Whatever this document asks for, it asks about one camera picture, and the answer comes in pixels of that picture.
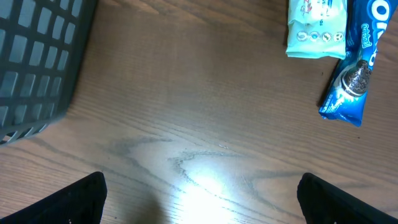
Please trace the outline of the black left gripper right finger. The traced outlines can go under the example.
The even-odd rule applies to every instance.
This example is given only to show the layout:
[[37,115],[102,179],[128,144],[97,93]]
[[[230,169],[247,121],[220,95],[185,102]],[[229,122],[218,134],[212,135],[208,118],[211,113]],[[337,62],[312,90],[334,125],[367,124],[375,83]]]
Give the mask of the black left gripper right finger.
[[298,184],[297,199],[309,224],[397,224],[396,218],[309,172]]

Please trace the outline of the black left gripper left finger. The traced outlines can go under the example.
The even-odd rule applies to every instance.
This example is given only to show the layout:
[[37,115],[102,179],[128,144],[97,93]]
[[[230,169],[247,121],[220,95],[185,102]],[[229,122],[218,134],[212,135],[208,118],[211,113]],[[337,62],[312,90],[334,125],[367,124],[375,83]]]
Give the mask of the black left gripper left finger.
[[102,172],[94,172],[48,197],[1,218],[1,223],[101,222],[107,186]]

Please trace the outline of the mint green snack pack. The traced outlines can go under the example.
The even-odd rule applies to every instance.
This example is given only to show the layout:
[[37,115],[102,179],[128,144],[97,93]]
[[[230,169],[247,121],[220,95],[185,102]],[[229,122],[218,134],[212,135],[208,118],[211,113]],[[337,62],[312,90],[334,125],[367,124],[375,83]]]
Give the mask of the mint green snack pack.
[[346,57],[347,0],[290,0],[288,57]]

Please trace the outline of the blue Oreo cookie pack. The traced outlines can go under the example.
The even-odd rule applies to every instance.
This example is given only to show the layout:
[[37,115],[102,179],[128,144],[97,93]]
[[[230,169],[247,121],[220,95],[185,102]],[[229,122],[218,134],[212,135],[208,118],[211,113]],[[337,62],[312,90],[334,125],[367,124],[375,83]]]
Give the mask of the blue Oreo cookie pack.
[[397,0],[355,0],[348,6],[346,57],[334,70],[319,114],[361,126],[377,44],[397,8]]

